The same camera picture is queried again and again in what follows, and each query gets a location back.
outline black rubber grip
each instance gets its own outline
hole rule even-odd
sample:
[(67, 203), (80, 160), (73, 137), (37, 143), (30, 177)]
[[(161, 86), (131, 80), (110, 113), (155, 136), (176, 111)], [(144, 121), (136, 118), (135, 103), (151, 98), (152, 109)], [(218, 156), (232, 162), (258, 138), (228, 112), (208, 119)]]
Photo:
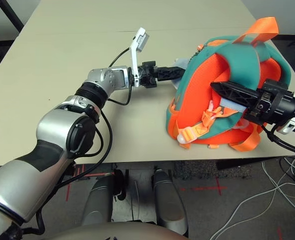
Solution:
[(40, 172), (56, 164), (63, 153), (63, 149), (51, 142), (37, 140), (36, 146), (30, 153), (16, 158), (31, 164)]

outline teal fabric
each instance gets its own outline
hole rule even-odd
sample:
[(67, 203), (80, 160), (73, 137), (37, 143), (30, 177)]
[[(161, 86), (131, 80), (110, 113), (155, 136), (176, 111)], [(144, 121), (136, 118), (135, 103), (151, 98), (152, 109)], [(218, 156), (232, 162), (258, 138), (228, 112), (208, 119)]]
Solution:
[(252, 45), (248, 43), (228, 44), (217, 49), (216, 53), (228, 62), (231, 82), (252, 90), (258, 88), (260, 63)]
[(268, 60), (271, 57), (269, 50), (267, 46), (264, 44), (264, 42), (259, 42), (255, 46), (255, 51), (257, 52), (258, 60), (260, 63)]
[[(256, 90), (260, 81), (260, 62), (264, 62), (269, 58), (274, 59), (281, 66), (280, 82), (289, 86), (291, 80), (291, 71), (288, 63), (275, 50), (274, 47), (263, 42), (257, 43), (255, 47), (250, 45), (253, 38), (246, 36), (242, 43), (232, 42), (239, 36), (218, 36), (209, 39), (200, 53), (194, 55), (184, 72), (179, 87), (176, 91), (175, 110), (179, 111), (182, 107), (184, 94), (189, 85), (190, 79), (197, 68), (207, 60), (211, 55), (217, 53), (224, 57), (231, 69), (230, 81), (241, 84), (252, 90)], [(219, 46), (207, 46), (207, 43), (214, 40), (228, 40)], [(217, 118), (213, 123), (210, 132), (199, 137), (199, 139), (207, 139), (223, 132), (230, 130), (242, 117), (242, 113), (235, 113), (229, 117)], [(166, 110), (166, 129), (168, 129), (171, 112), (169, 108)]]
[[(234, 36), (217, 36), (208, 40), (204, 45), (214, 40), (229, 40), (229, 41), (233, 40), (234, 41), (238, 37), (239, 36), (235, 36), (235, 35)], [(243, 42), (250, 43), (252, 40), (253, 40), (253, 37), (246, 36), (243, 39)], [(283, 59), (281, 54), (273, 46), (271, 46), (268, 43), (263, 43), (263, 44), (267, 47), (271, 58), (274, 59), (281, 66), (281, 77), (279, 81), (289, 86), (291, 82), (291, 70), (290, 70), (289, 64)]]
[(169, 127), (169, 120), (171, 118), (171, 112), (170, 112), (170, 109), (169, 109), (170, 106), (167, 107), (166, 109), (166, 123), (165, 123), (165, 129), (168, 130), (168, 127)]

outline red tape mark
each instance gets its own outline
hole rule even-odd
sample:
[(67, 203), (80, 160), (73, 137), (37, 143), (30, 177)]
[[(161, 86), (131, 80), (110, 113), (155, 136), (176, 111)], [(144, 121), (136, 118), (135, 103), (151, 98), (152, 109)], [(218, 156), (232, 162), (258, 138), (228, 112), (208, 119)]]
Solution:
[(65, 201), (69, 200), (71, 184), (67, 185)]
[[(228, 187), (227, 186), (198, 186), (198, 187), (191, 187), (191, 188), (188, 188), (192, 191), (202, 191), (202, 190), (223, 190), (223, 189), (227, 189)], [(180, 191), (186, 191), (187, 189), (185, 187), (181, 187), (180, 188)]]
[(107, 174), (106, 172), (103, 173), (89, 173), (86, 174), (84, 177), (97, 177), (97, 176), (104, 176), (105, 174)]
[(216, 176), (216, 177), (215, 177), (215, 180), (216, 180), (216, 185), (217, 185), (218, 194), (219, 194), (220, 196), (222, 196), (222, 192), (221, 192), (221, 188), (220, 188), (220, 183), (219, 183), (219, 178)]
[(278, 240), (283, 240), (283, 235), (282, 235), (280, 227), (277, 228), (277, 234), (278, 234)]

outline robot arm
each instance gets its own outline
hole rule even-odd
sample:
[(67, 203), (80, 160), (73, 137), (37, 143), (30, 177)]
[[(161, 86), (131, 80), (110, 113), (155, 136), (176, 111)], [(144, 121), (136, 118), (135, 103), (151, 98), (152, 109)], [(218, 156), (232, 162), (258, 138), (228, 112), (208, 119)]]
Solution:
[(113, 91), (129, 88), (129, 76), (125, 66), (91, 70), (75, 95), (40, 120), (32, 152), (0, 167), (0, 236), (22, 234), (19, 226), (43, 206), (73, 160), (92, 147), (101, 109)]

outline orange strap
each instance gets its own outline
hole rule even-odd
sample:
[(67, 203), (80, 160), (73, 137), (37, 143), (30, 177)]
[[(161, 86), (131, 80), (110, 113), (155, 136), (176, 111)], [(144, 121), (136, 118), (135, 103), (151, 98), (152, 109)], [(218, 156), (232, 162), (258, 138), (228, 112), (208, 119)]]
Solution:
[(248, 136), (248, 138), (242, 143), (229, 144), (230, 147), (234, 148), (235, 150), (239, 152), (248, 152), (248, 151), (252, 151), (259, 145), (261, 140), (261, 137), (258, 132), (259, 126), (252, 122), (250, 122), (250, 124), (253, 126), (253, 131), (250, 134), (250, 136)]
[(258, 20), (233, 43), (241, 43), (246, 35), (257, 34), (256, 38), (251, 42), (255, 45), (258, 41), (265, 42), (279, 34), (279, 28), (274, 16), (263, 17)]
[(220, 145), (218, 145), (218, 144), (209, 144), (208, 145), (209, 149), (218, 149), (219, 147), (220, 147)]
[(189, 144), (204, 134), (207, 134), (216, 118), (226, 118), (237, 112), (238, 111), (227, 107), (225, 107), (222, 111), (220, 106), (213, 110), (213, 101), (211, 100), (208, 109), (203, 112), (200, 123), (194, 126), (187, 126), (182, 129), (177, 129), (177, 140), (182, 147), (187, 147), (185, 146), (186, 144)]

